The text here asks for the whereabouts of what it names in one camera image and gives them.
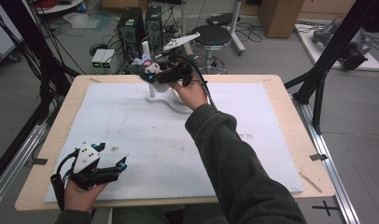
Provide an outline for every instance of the person's left hand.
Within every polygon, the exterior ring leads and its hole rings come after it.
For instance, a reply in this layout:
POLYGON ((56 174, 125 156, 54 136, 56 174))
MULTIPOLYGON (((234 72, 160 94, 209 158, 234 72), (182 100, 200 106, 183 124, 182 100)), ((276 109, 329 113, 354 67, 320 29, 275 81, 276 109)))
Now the person's left hand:
POLYGON ((102 184, 85 190, 69 179, 64 193, 64 210, 90 212, 97 196, 106 186, 107 184, 102 184))

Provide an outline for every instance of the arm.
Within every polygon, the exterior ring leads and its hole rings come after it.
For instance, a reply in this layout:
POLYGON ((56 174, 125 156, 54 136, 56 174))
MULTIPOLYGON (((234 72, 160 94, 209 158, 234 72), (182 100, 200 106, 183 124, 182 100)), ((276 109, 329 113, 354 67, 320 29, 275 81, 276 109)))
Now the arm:
POLYGON ((69 179, 64 192, 64 211, 55 224, 90 224, 93 203, 106 186, 103 184, 85 190, 69 179))
POLYGON ((236 133, 236 119, 207 104, 195 75, 188 87, 169 85, 194 110, 186 128, 199 150, 230 223, 306 223, 290 192, 272 180, 253 148, 236 133))

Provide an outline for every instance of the tabletop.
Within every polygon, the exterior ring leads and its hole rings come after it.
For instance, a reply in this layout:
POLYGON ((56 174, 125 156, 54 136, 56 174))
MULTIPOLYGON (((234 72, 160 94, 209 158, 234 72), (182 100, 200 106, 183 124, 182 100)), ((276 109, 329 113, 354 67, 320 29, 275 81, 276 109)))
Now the tabletop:
MULTIPOLYGON (((268 94, 277 122, 285 138, 294 165, 299 172, 303 192, 293 194, 294 198, 330 197, 335 193, 321 161, 312 161, 310 156, 316 149, 309 137, 302 120, 291 102, 280 77, 275 75, 224 75, 204 78, 216 83, 261 83, 268 94)), ((62 108, 54 121, 47 139, 38 154, 38 158, 47 159, 45 165, 34 165, 18 200, 16 209, 20 211, 58 209, 57 203, 45 203, 44 198, 49 188, 49 178, 54 172, 60 151, 67 139, 68 132, 81 107, 82 100, 91 83, 141 83, 137 76, 79 76, 73 82, 62 108)), ((147 200, 100 201, 95 207, 166 205, 185 203, 216 203, 214 197, 168 198, 147 200)))

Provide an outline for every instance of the dark green jacket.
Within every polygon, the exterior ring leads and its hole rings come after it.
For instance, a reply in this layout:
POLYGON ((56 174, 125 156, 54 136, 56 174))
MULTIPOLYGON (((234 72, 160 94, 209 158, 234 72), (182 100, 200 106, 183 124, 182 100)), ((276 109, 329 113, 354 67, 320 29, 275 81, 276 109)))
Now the dark green jacket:
MULTIPOLYGON (((291 193, 269 178, 253 148, 238 137, 233 116, 202 105, 189 116, 186 128, 230 223, 306 223, 291 193)), ((57 223, 90 220, 71 211, 62 212, 57 223)))

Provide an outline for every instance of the gray floor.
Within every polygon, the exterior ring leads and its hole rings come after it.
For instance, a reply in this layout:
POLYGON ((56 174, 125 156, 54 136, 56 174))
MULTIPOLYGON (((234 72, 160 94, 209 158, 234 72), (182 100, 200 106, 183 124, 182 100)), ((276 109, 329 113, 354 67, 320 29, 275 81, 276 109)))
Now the gray floor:
MULTIPOLYGON (((189 4, 189 15, 199 14, 202 2, 191 1, 193 5, 189 4)), ((204 23, 207 14, 227 12, 231 8, 227 5, 216 11, 210 7, 209 1, 206 3, 199 24, 204 23)), ((58 38, 81 68, 91 74, 89 48, 100 43, 104 36, 113 34, 116 21, 100 15, 98 18, 104 26, 99 29, 67 30, 68 24, 58 25, 62 15, 51 17, 54 25, 65 30, 58 38)), ((257 18, 243 17, 243 21, 258 25, 257 18)), ((189 16, 188 29, 195 27, 196 22, 196 17, 189 16)), ((276 74, 286 82, 312 67, 296 34, 288 39, 266 38, 261 31, 256 34, 261 36, 262 41, 245 41, 246 52, 240 57, 232 48, 215 53, 224 61, 229 74, 276 74)), ((195 54, 204 53, 196 47, 193 50, 195 54)), ((379 51, 373 49, 371 54, 379 62, 379 51)), ((77 69, 73 62, 63 56, 69 66, 77 69)), ((0 64, 0 157, 38 105, 38 87, 39 81, 26 62, 0 64)), ((298 88, 288 91, 293 93, 298 88)), ((379 224, 379 72, 330 71, 326 81, 321 131, 360 222, 379 224)), ((0 202, 0 223, 52 223, 58 216, 58 211, 29 213, 15 210, 14 203, 29 171, 27 167, 22 169, 0 202)), ((332 209, 329 216, 326 210, 312 207, 323 206, 323 201, 329 207, 337 206, 334 198, 298 200, 308 222, 344 223, 340 211, 332 209)))

